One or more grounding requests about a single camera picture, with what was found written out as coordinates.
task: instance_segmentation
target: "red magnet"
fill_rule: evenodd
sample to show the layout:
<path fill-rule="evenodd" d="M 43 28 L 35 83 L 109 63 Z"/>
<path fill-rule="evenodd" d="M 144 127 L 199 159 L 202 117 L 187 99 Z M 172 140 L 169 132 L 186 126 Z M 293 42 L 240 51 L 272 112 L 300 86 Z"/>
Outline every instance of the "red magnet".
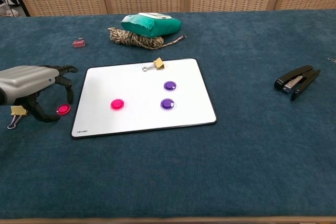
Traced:
<path fill-rule="evenodd" d="M 121 99 L 115 99 L 111 102 L 111 107 L 115 110 L 121 109 L 124 107 L 124 101 Z"/>
<path fill-rule="evenodd" d="M 56 113 L 59 115 L 65 115 L 68 114 L 71 110 L 71 106 L 68 104 L 63 104 L 60 107 L 58 107 Z"/>

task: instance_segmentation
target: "coiled rope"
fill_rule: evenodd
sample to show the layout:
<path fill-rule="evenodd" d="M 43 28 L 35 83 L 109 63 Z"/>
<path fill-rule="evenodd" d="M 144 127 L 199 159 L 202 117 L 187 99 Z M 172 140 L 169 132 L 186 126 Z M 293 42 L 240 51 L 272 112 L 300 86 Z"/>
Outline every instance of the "coiled rope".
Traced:
<path fill-rule="evenodd" d="M 155 38 L 148 38 L 132 33 L 130 31 L 120 30 L 115 27 L 108 28 L 108 30 L 110 31 L 110 40 L 114 41 L 116 44 L 138 46 L 151 50 L 173 45 L 186 37 L 185 35 L 182 35 L 178 39 L 170 43 L 164 44 L 164 40 L 161 36 Z"/>

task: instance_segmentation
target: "green pouch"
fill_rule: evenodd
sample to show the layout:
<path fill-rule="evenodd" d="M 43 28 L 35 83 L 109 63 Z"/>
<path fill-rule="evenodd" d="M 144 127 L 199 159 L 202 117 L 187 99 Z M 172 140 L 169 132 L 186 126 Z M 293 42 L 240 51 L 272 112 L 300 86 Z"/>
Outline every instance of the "green pouch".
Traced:
<path fill-rule="evenodd" d="M 181 25 L 180 20 L 160 13 L 127 15 L 121 21 L 121 26 L 126 31 L 148 38 L 173 34 L 181 29 Z"/>

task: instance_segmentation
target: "blue carpet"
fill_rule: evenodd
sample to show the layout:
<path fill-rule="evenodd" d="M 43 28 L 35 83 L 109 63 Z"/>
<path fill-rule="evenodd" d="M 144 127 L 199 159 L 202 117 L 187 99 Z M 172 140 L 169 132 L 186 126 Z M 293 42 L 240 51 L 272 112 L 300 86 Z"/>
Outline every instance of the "blue carpet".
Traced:
<path fill-rule="evenodd" d="M 336 10 L 176 13 L 187 38 L 149 51 L 117 45 L 124 15 L 0 19 L 1 70 L 74 65 L 71 112 L 56 123 L 0 106 L 0 218 L 336 215 Z M 86 47 L 73 48 L 78 37 Z M 196 58 L 214 125 L 72 140 L 89 67 Z M 282 74 L 321 73 L 295 102 Z M 66 102 L 53 85 L 47 113 Z"/>

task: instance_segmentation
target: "stapler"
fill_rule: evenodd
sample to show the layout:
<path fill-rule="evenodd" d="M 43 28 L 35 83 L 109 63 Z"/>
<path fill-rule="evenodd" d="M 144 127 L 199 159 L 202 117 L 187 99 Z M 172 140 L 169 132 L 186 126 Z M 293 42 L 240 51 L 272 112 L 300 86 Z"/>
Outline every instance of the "stapler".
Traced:
<path fill-rule="evenodd" d="M 294 69 L 277 79 L 274 83 L 274 87 L 277 90 L 283 90 L 284 92 L 289 93 L 294 87 L 298 86 L 291 96 L 291 100 L 294 101 L 307 87 L 309 87 L 309 85 L 311 85 L 319 75 L 320 71 L 321 70 L 313 70 L 311 65 Z"/>

